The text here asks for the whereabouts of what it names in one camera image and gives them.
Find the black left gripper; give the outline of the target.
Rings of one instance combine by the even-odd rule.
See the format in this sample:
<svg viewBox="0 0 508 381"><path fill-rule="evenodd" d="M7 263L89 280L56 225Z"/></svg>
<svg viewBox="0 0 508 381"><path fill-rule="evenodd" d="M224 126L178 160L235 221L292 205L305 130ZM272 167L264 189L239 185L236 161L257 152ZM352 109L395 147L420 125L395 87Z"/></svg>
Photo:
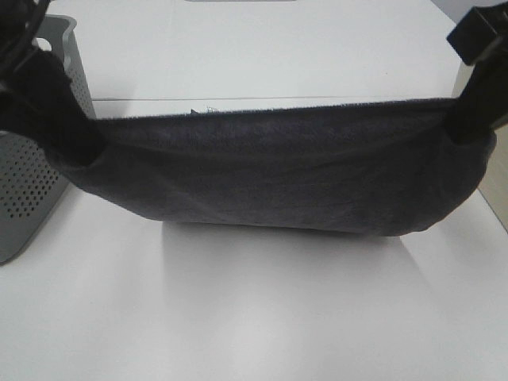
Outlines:
<svg viewBox="0 0 508 381"><path fill-rule="evenodd" d="M33 39L50 0L1 0L1 75L8 75L33 50Z"/></svg>

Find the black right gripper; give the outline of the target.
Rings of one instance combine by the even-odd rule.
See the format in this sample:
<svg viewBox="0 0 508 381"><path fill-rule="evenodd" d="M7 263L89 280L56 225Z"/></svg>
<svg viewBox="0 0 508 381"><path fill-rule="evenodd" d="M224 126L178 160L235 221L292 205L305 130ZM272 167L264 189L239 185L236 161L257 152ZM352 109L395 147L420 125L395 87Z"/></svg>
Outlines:
<svg viewBox="0 0 508 381"><path fill-rule="evenodd" d="M452 141L472 143L507 126L507 60L489 60L507 54L507 2L473 6L446 39L465 65L477 64L447 118Z"/></svg>

